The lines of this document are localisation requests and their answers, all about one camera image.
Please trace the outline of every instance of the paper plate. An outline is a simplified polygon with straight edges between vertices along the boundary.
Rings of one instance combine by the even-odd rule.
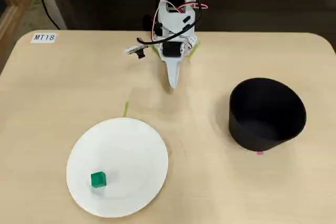
[[[168,171],[166,146],[156,130],[131,118],[89,129],[75,144],[67,184],[76,203],[100,217],[131,215],[159,193]],[[91,174],[104,172],[106,187],[93,188]]]

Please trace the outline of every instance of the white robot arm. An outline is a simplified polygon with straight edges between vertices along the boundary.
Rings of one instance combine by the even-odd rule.
[[[198,3],[199,14],[197,17],[194,7],[188,4],[190,2]],[[151,42],[144,42],[138,38],[138,42],[143,46],[129,48],[127,52],[129,54],[136,52],[141,58],[144,57],[143,49],[153,45],[161,60],[167,65],[170,86],[176,89],[181,63],[184,57],[192,53],[197,45],[195,24],[202,15],[202,5],[200,0],[160,0],[156,13],[154,24],[155,18],[158,16],[157,24],[162,27],[159,29],[160,32],[153,34],[152,31]]]

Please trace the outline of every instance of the black bowl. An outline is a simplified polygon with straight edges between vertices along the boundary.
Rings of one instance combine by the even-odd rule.
[[[269,150],[301,133],[306,109],[298,95],[281,82],[253,78],[230,96],[229,130],[242,147]]]

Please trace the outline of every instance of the green cube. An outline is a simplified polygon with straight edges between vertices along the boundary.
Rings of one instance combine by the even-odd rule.
[[[106,175],[104,172],[91,174],[91,185],[94,188],[106,186]]]

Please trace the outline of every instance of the black wire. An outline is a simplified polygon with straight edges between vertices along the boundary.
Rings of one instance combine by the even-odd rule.
[[[47,6],[46,6],[46,3],[44,2],[44,0],[41,0],[42,1],[42,4],[43,4],[43,8],[44,8],[44,11],[46,12],[48,18],[50,19],[50,21],[53,23],[54,26],[56,26],[56,28],[58,30],[60,30],[59,26],[55,23],[55,21],[53,21],[53,19],[51,18],[51,16],[49,15],[48,13],[48,9],[47,9]]]
[[[202,16],[202,5],[200,3],[200,0],[196,0],[197,3],[198,3],[198,11],[199,11],[199,15],[198,15],[198,18],[189,26],[187,26],[186,28],[182,29],[182,31],[178,32],[177,34],[174,34],[168,38],[165,38],[165,39],[161,39],[161,40],[156,40],[156,41],[151,41],[151,42],[146,42],[146,41],[143,41],[141,38],[137,38],[136,40],[140,43],[140,44],[143,44],[143,45],[156,45],[156,44],[160,44],[160,43],[164,43],[166,41],[169,41],[173,38],[176,38],[178,36],[180,36],[181,34],[184,34],[186,31],[189,31],[191,28],[193,28],[198,22],[199,20],[201,19],[201,16]]]

